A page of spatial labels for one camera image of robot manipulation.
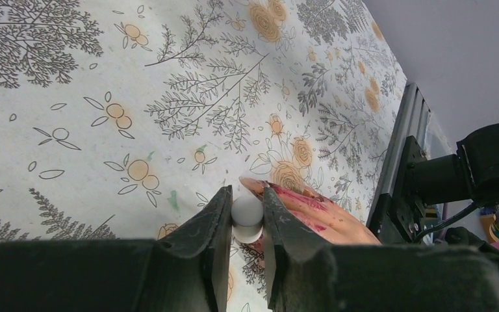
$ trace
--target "human hand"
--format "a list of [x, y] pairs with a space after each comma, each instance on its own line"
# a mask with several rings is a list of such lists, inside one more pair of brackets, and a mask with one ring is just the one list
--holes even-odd
[[240, 182], [260, 200], [264, 188], [270, 186], [292, 215], [333, 244], [380, 244], [374, 234], [354, 216], [310, 187], [305, 187], [303, 194], [298, 194], [279, 185], [248, 177], [241, 177]]

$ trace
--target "orange flower print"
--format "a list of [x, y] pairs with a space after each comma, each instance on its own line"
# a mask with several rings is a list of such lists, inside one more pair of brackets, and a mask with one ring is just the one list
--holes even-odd
[[372, 89], [375, 94], [379, 94], [379, 86], [374, 78], [370, 78], [370, 89]]
[[163, 239], [165, 236], [169, 235], [171, 232], [178, 229], [179, 226], [174, 223], [165, 223], [164, 226], [160, 227], [160, 231], [158, 233], [158, 239]]
[[215, 161], [217, 160], [217, 157], [213, 157], [212, 159], [207, 160], [206, 155], [203, 152], [206, 147], [207, 144], [204, 144], [203, 146], [200, 146], [194, 153], [194, 160], [196, 161], [196, 165], [192, 168], [192, 171], [197, 170], [201, 167], [201, 174], [204, 174], [205, 167], [212, 163], [215, 163]]
[[364, 65], [361, 61], [359, 61], [359, 62], [357, 63], [357, 65], [358, 65], [358, 67], [359, 67], [359, 71], [360, 71], [362, 74], [364, 74], [364, 73], [366, 72], [366, 70], [365, 70], [365, 65]]
[[366, 88], [365, 99], [372, 112], [379, 112], [379, 101], [377, 99], [377, 93], [369, 88]]
[[307, 60], [316, 61], [316, 53], [313, 50], [313, 47], [307, 48]]
[[290, 95], [290, 88], [286, 86], [286, 84], [284, 83], [284, 79], [282, 79], [282, 84], [279, 83], [274, 83], [274, 84], [280, 88], [280, 91], [282, 92], [282, 98], [284, 98], [284, 100], [287, 100], [288, 96]]
[[278, 0], [269, 0], [268, 10], [275, 20], [285, 21], [287, 14], [286, 9]]
[[228, 14], [224, 13], [228, 17], [225, 24], [232, 26], [236, 31], [243, 31], [246, 28], [246, 20], [240, 19], [240, 13], [236, 12], [236, 18], [231, 18]]
[[[118, 128], [118, 132], [124, 136], [125, 138], [134, 138], [131, 134], [127, 132], [127, 129], [129, 129], [133, 121], [131, 118], [126, 115], [125, 109], [121, 104], [118, 103], [111, 103], [108, 104], [105, 108], [102, 104], [100, 104], [99, 101], [92, 99], [90, 97], [84, 97], [85, 101], [87, 101], [89, 104], [91, 104], [94, 108], [100, 110], [100, 111], [105, 111], [106, 116], [100, 116], [96, 118], [93, 123], [91, 123], [91, 127], [96, 127], [98, 125], [101, 125], [105, 122], [107, 122], [109, 119], [115, 120], [116, 127]], [[112, 101], [112, 93], [111, 92], [106, 92], [104, 95], [104, 100], [106, 103], [110, 103]]]
[[260, 38], [268, 42], [277, 42], [280, 40], [280, 28], [267, 8], [257, 3], [252, 3], [249, 7], [251, 22], [255, 30], [259, 33]]
[[284, 128], [284, 125], [282, 124], [282, 120], [277, 114], [271, 114], [270, 119], [267, 123], [270, 126], [271, 137], [273, 137], [274, 135], [280, 137], [283, 134], [282, 129]]
[[123, 48], [127, 49], [127, 46], [129, 45], [129, 41], [132, 41], [133, 44], [131, 45], [131, 49], [136, 48], [137, 46], [140, 46], [142, 49], [145, 49], [146, 51], [152, 51], [148, 47], [148, 38], [144, 36], [141, 32], [140, 29], [131, 24], [124, 25], [123, 22], [121, 22], [119, 25], [114, 24], [116, 28], [125, 36], [123, 37]]
[[313, 161], [313, 151], [309, 143], [302, 139], [296, 138], [294, 142], [294, 164], [298, 164], [300, 168], [306, 168]]
[[331, 62], [334, 59], [334, 56], [330, 51], [326, 50], [326, 58], [328, 58], [328, 60]]
[[146, 161], [137, 159], [133, 162], [129, 162], [129, 154], [127, 154], [125, 158], [123, 158], [121, 164], [113, 161], [105, 161], [104, 164], [117, 172], [127, 172], [127, 176], [122, 177], [121, 180], [130, 184], [123, 187], [118, 192], [118, 195], [128, 194], [142, 185], [146, 190], [146, 196], [150, 203], [152, 203], [154, 207], [157, 207], [155, 195], [162, 194], [160, 191], [156, 190], [160, 185], [160, 180], [157, 176], [150, 174], [150, 166]]
[[298, 194], [303, 194], [305, 189], [305, 181], [301, 177], [300, 171], [289, 161], [278, 162], [272, 172], [272, 181]]
[[341, 50], [338, 47], [334, 48], [334, 54], [336, 55], [336, 59], [341, 59]]
[[383, 34], [381, 33], [381, 30], [374, 21], [372, 22], [372, 31], [374, 32], [374, 34], [378, 39], [383, 41]]

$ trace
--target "finger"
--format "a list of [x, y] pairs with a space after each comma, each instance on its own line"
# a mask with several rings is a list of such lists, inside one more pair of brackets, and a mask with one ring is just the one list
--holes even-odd
[[317, 191], [313, 190], [312, 187], [309, 187], [307, 185], [305, 185], [305, 189], [303, 190], [303, 195], [310, 198], [317, 198], [322, 196]]
[[290, 212], [297, 211], [334, 229], [355, 244], [379, 244], [370, 230], [354, 216], [325, 197], [314, 200], [269, 183]]
[[335, 231], [333, 228], [317, 221], [306, 214], [299, 211], [290, 211], [299, 221], [303, 222], [309, 229], [316, 234], [319, 234], [323, 239], [331, 242], [332, 244], [349, 244], [351, 241], [344, 235]]

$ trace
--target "tree branch illustration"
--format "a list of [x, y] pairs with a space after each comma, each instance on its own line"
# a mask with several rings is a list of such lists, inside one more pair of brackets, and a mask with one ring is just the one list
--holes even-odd
[[[268, 77], [261, 71], [261, 62], [266, 56], [263, 55], [248, 69], [225, 58], [208, 62], [207, 67], [213, 72], [209, 75], [189, 71], [172, 74], [165, 83], [173, 92], [166, 92], [160, 101], [155, 101], [155, 105], [148, 105], [145, 112], [157, 117], [155, 123], [170, 140], [199, 135], [200, 120], [205, 117], [214, 135], [229, 138], [224, 143], [225, 149], [237, 153], [247, 150], [249, 132], [246, 128], [249, 125], [244, 121], [244, 104], [256, 106], [261, 94], [270, 88]], [[236, 95], [232, 102], [222, 105], [222, 100], [232, 93]]]
[[299, 111], [305, 116], [309, 109], [316, 107], [318, 96], [324, 97], [324, 93], [328, 91], [328, 83], [324, 79], [324, 74], [327, 70], [324, 64], [317, 63], [311, 66], [311, 73], [303, 73], [303, 86], [308, 86], [308, 91], [300, 91], [298, 101], [300, 102]]
[[103, 32], [77, 9], [79, 1], [0, 0], [0, 86], [19, 88], [20, 74], [42, 87], [69, 83], [78, 65], [67, 48], [100, 57]]
[[205, 31], [211, 26], [217, 25], [223, 19], [223, 16], [219, 13], [223, 8], [223, 2], [221, 0], [208, 0], [207, 6], [206, 12], [204, 12], [202, 6], [197, 6], [194, 9], [194, 13], [198, 19], [198, 22], [196, 23], [188, 16], [181, 16], [181, 21], [184, 23], [186, 31], [181, 39], [181, 46], [177, 51], [174, 49], [177, 44], [174, 33], [171, 32], [171, 29], [167, 25], [162, 25], [162, 28], [165, 30], [162, 33], [165, 43], [163, 48], [158, 50], [158, 61], [146, 64], [145, 66], [158, 65], [172, 59], [179, 60], [181, 64], [184, 64], [186, 60], [189, 60], [195, 67], [198, 67], [202, 62], [205, 62], [205, 57], [199, 52], [198, 46], [206, 44], [209, 47], [212, 47], [214, 44], [218, 43], [217, 39], [206, 35]]
[[33, 198], [39, 204], [39, 210], [43, 211], [40, 216], [47, 218], [41, 222], [44, 226], [50, 226], [47, 234], [55, 233], [51, 238], [54, 239], [115, 239], [116, 236], [111, 232], [106, 223], [113, 217], [104, 221], [97, 229], [93, 230], [91, 226], [86, 227], [86, 224], [80, 224], [78, 221], [70, 222], [71, 217], [64, 217], [64, 211], [59, 211], [53, 204], [49, 202], [45, 196], [36, 192], [33, 188], [29, 189]]

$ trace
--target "leaf print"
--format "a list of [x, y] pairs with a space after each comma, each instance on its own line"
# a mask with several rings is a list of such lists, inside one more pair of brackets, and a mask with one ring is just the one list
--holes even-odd
[[134, 139], [134, 137], [133, 137], [132, 135], [130, 135], [127, 131], [125, 131], [125, 130], [121, 130], [121, 129], [119, 129], [118, 131], [119, 131], [119, 133], [120, 133], [121, 135], [123, 135], [124, 137]]
[[101, 125], [105, 122], [108, 121], [108, 116], [102, 116], [102, 117], [98, 117], [95, 119], [95, 121], [93, 121], [93, 123], [91, 123], [91, 127], [96, 127], [97, 125]]
[[95, 99], [92, 99], [90, 97], [83, 97], [85, 99], [85, 101], [87, 101], [87, 103], [91, 104], [95, 109], [99, 109], [101, 111], [104, 110], [104, 106], [102, 106], [102, 104], [100, 104], [97, 100]]
[[124, 194], [130, 193], [130, 192], [134, 191], [137, 186], [138, 186], [138, 184], [127, 185], [126, 187], [122, 188], [118, 192], [118, 195], [124, 195]]
[[129, 154], [127, 154], [125, 158], [123, 158], [123, 165], [127, 167], [128, 163], [129, 163]]
[[49, 138], [52, 137], [50, 134], [46, 133], [45, 131], [43, 131], [43, 130], [41, 130], [39, 128], [33, 128], [33, 129], [37, 130], [39, 133], [41, 133], [42, 135], [44, 135], [46, 137], [49, 137]]
[[202, 194], [196, 192], [196, 196], [199, 198], [199, 200], [203, 201], [204, 203], [209, 202], [209, 200]]
[[63, 170], [46, 170], [41, 172], [39, 174], [39, 177], [43, 180], [50, 180], [56, 177], [60, 177], [62, 174], [64, 174]]
[[78, 148], [77, 146], [73, 145], [72, 143], [66, 142], [66, 141], [64, 141], [64, 140], [57, 140], [57, 142], [58, 142], [60, 145], [62, 145], [62, 146], [64, 146], [64, 147], [67, 147], [67, 148], [69, 148], [69, 149], [71, 149], [71, 150], [78, 150], [78, 151], [81, 151], [81, 148]]
[[29, 165], [27, 167], [27, 171], [32, 172], [35, 169], [35, 167], [37, 167], [37, 162], [36, 161], [32, 161], [32, 162], [29, 163]]
[[217, 160], [217, 157], [213, 157], [212, 159], [208, 160], [205, 162], [205, 164], [212, 164], [212, 163], [215, 163], [215, 161]]
[[154, 207], [158, 207], [158, 203], [156, 202], [156, 197], [154, 197], [154, 194], [146, 191], [146, 196], [148, 196], [148, 200], [152, 203]]
[[39, 142], [39, 144], [37, 144], [37, 145], [43, 145], [43, 144], [48, 143], [48, 142], [50, 142], [50, 141], [52, 141], [52, 140], [53, 140], [52, 138], [48, 138], [48, 139], [46, 139], [46, 140], [42, 140], [42, 141], [41, 141], [41, 142]]
[[56, 103], [54, 104], [53, 106], [51, 106], [51, 110], [53, 111], [57, 111], [57, 110], [60, 110], [62, 108], [64, 108], [65, 106], [67, 105], [67, 103]]
[[115, 171], [121, 172], [121, 171], [125, 170], [120, 164], [113, 162], [113, 161], [105, 161], [104, 164], [107, 165], [108, 167], [114, 169]]
[[249, 170], [254, 174], [268, 174], [272, 169], [270, 161], [264, 161], [262, 158], [258, 157], [254, 160], [253, 164]]

